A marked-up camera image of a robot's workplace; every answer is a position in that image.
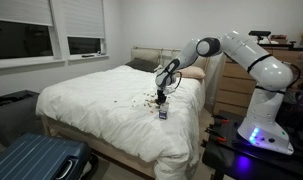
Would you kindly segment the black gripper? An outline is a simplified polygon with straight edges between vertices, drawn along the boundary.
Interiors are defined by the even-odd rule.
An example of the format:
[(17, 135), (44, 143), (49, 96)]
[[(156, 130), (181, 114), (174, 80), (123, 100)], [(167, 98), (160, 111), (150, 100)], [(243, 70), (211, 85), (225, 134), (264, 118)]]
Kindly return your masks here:
[(158, 89), (157, 90), (157, 101), (158, 102), (165, 102), (166, 101), (166, 95), (165, 95), (163, 89)]

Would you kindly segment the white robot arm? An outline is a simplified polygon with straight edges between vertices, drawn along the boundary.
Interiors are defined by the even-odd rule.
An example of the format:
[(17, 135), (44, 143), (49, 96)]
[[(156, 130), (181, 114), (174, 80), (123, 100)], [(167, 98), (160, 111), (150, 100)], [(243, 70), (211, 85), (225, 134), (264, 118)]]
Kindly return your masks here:
[(156, 71), (156, 103), (162, 105), (173, 92), (175, 73), (192, 65), (198, 57), (226, 54), (256, 81), (249, 108), (238, 134), (251, 145), (286, 155), (294, 153), (287, 132), (276, 122), (286, 89), (293, 82), (291, 69), (253, 40), (232, 31), (220, 38), (192, 39), (167, 64)]

